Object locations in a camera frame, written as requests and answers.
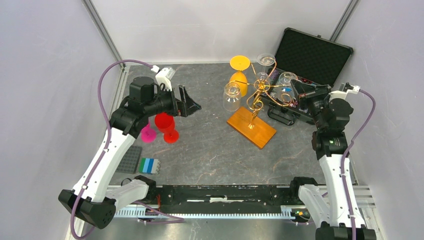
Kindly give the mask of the clear textured glass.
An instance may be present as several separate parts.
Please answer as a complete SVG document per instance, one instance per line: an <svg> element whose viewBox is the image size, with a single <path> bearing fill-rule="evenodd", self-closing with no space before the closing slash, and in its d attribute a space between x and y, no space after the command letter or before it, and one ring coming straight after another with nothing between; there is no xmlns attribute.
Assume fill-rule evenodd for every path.
<svg viewBox="0 0 424 240"><path fill-rule="evenodd" d="M281 73L278 77L277 99L284 105L290 105L295 99L291 80L296 80L297 78L296 74L288 71Z"/></svg>

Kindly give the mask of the red wine glass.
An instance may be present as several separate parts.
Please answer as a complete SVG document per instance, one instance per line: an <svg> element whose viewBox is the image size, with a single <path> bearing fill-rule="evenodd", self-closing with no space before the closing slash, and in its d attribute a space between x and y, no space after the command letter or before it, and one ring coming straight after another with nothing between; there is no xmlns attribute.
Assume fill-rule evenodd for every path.
<svg viewBox="0 0 424 240"><path fill-rule="evenodd" d="M163 133L163 139L168 144L173 144L179 139L179 133L175 129L174 117L167 113L159 113L154 118L157 129Z"/></svg>

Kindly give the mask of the pink wine glass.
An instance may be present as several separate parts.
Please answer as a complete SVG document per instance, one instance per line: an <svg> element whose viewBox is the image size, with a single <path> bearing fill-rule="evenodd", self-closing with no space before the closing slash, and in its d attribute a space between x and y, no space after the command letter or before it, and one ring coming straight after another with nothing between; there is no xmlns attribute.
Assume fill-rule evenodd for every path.
<svg viewBox="0 0 424 240"><path fill-rule="evenodd" d="M144 143L152 143L157 137L156 131L151 127L151 124L148 123L141 131L141 140Z"/></svg>

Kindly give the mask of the gold wire glass rack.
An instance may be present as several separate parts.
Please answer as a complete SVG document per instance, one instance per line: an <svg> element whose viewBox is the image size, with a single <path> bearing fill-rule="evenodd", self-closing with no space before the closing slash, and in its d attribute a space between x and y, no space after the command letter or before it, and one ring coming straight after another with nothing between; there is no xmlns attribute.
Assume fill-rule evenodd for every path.
<svg viewBox="0 0 424 240"><path fill-rule="evenodd" d="M263 149L277 132L275 128L258 117L259 112L265 106L262 101L262 94L270 97L268 91L277 87L277 85L272 85L270 82L270 76L276 72L276 69L277 61L275 60L274 66L271 66L271 72L268 73L268 78L264 82L260 82L256 77L257 72L255 67L250 60L249 68L244 70L243 73L247 77L248 88L252 87L254 92L246 99L247 107L241 106L226 121L230 127L244 136L259 149Z"/></svg>

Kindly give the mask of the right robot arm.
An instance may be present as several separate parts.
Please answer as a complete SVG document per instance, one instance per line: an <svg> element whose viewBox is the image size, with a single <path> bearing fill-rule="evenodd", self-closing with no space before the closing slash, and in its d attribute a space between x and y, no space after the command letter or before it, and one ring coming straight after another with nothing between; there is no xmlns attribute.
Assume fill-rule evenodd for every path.
<svg viewBox="0 0 424 240"><path fill-rule="evenodd" d="M311 145L324 174L326 195L320 193L312 178L296 177L288 191L289 199L295 204L304 203L316 226L317 240L375 240L377 234L367 228L354 195L349 160L355 139L375 111L375 99L360 86L348 82L339 90L332 90L330 85L308 84L295 79L290 82L299 106L308 109L316 126ZM370 98L372 108L348 142L344 130L354 109L346 97L358 93Z"/></svg>

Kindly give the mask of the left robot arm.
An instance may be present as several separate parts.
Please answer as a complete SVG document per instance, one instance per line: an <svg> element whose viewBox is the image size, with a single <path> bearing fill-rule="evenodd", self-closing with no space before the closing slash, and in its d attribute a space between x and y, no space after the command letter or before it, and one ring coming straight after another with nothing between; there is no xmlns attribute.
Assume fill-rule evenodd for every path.
<svg viewBox="0 0 424 240"><path fill-rule="evenodd" d="M109 190L109 183L128 149L147 126L150 117L168 114L172 117L188 117L201 110L187 93L178 87L180 98L172 89L156 83L151 77L136 77L129 86L118 109L106 119L104 139L89 167L72 189L63 189L59 202L71 214L70 222L80 219L93 227L104 229L120 209L142 200L153 203L157 190L155 181L143 176L130 183Z"/></svg>

